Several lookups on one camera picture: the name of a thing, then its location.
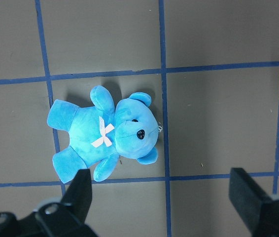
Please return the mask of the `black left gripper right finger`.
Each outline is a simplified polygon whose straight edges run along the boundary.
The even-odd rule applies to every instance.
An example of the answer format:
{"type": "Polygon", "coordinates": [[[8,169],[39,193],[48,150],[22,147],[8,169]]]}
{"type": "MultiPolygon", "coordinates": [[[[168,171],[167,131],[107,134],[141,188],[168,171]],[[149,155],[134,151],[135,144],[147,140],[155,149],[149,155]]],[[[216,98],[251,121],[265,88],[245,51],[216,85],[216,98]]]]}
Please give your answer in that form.
{"type": "Polygon", "coordinates": [[[243,168],[231,168],[229,200],[252,237],[279,237],[279,196],[267,194],[243,168]]]}

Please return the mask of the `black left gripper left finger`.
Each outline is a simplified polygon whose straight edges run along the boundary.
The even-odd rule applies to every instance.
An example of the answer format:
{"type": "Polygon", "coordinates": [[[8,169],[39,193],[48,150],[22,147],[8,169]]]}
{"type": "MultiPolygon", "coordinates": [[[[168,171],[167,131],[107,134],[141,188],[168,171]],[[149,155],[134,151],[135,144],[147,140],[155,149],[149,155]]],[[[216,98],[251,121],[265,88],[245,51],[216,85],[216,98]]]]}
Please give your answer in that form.
{"type": "Polygon", "coordinates": [[[92,202],[89,169],[77,172],[58,202],[50,202],[18,220],[11,212],[0,212],[0,237],[96,237],[85,224],[92,202]]]}

